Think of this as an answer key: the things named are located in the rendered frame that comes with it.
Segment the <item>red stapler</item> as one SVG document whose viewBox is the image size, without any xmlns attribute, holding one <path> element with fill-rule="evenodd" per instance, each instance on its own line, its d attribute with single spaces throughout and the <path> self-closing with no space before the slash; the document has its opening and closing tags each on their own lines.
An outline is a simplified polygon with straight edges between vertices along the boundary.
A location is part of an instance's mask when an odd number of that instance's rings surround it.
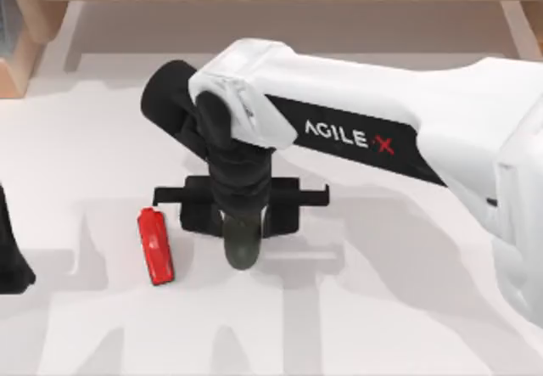
<svg viewBox="0 0 543 376">
<path fill-rule="evenodd" d="M 151 284 L 160 286 L 173 281 L 175 273 L 164 214 L 153 207 L 143 208 L 137 227 Z"/>
</svg>

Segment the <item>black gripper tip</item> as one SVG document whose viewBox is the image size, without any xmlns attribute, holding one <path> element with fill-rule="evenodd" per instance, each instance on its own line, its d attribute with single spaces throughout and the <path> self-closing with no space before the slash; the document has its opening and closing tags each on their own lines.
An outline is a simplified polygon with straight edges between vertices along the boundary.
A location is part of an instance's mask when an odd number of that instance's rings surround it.
<svg viewBox="0 0 543 376">
<path fill-rule="evenodd" d="M 17 245 L 0 184 L 0 295 L 20 295 L 36 282 L 36 274 Z"/>
</svg>

